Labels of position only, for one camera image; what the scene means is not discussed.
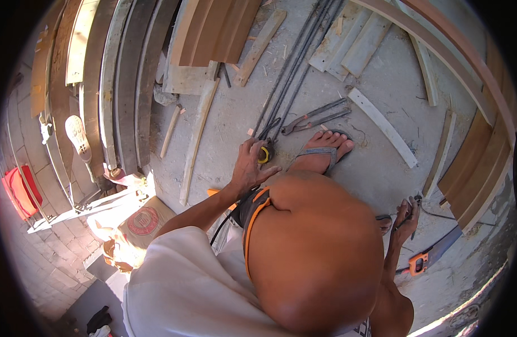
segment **foot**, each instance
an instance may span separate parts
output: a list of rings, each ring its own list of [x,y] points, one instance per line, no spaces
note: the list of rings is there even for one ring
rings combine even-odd
[[[337,161],[345,154],[354,148],[354,142],[347,138],[346,135],[341,135],[338,132],[318,131],[315,133],[303,149],[316,147],[335,147],[337,148]],[[324,174],[329,166],[329,153],[307,154],[297,157],[295,162],[290,166],[290,170],[307,170]]]
[[[393,221],[390,218],[385,218],[381,220],[376,220],[378,226],[380,227],[380,232],[382,236],[386,235],[391,229],[391,225],[393,225]]]

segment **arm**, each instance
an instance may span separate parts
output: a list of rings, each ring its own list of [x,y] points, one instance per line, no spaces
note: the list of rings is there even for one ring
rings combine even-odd
[[[186,226],[197,226],[203,231],[208,231],[230,205],[238,201],[251,188],[262,184],[266,179],[281,171],[279,166],[266,170],[262,170],[258,166],[258,153],[260,147],[265,144],[265,141],[257,141],[255,138],[248,139],[241,144],[230,183],[208,199],[168,220],[155,237]]]
[[[401,247],[403,243],[416,231],[417,221],[420,217],[420,209],[414,198],[410,197],[410,203],[404,199],[400,206],[397,207],[397,219],[393,224],[393,228],[397,228],[399,224],[407,217],[411,218],[395,232],[393,230],[390,234],[390,246],[388,253],[384,260],[384,276],[393,280],[395,277],[395,270],[397,269],[398,257],[401,254]]]

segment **red logo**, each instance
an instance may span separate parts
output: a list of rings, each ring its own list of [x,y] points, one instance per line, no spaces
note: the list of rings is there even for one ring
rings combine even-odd
[[[127,219],[129,230],[138,235],[148,235],[158,223],[157,211],[152,207],[142,207]]]

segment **white cloth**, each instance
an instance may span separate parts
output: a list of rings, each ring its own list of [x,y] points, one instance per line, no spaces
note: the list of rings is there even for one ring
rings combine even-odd
[[[215,256],[189,226],[156,238],[124,288],[130,337],[292,336],[260,307],[245,271],[241,234]],[[370,337],[368,320],[342,336]]]

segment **orange handle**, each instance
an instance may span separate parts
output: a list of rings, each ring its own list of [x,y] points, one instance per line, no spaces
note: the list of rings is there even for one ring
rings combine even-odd
[[[422,268],[417,271],[417,261],[423,260],[423,266]],[[419,253],[418,255],[414,256],[410,260],[408,260],[408,264],[410,265],[410,275],[416,276],[421,273],[423,273],[425,270],[427,270],[426,263],[429,260],[429,253]]]
[[[208,196],[211,197],[213,196],[215,193],[219,192],[219,190],[216,190],[216,189],[213,189],[213,188],[210,188],[206,191],[208,193]],[[232,206],[228,207],[229,210],[233,211],[234,209],[236,208],[236,204],[232,204]]]

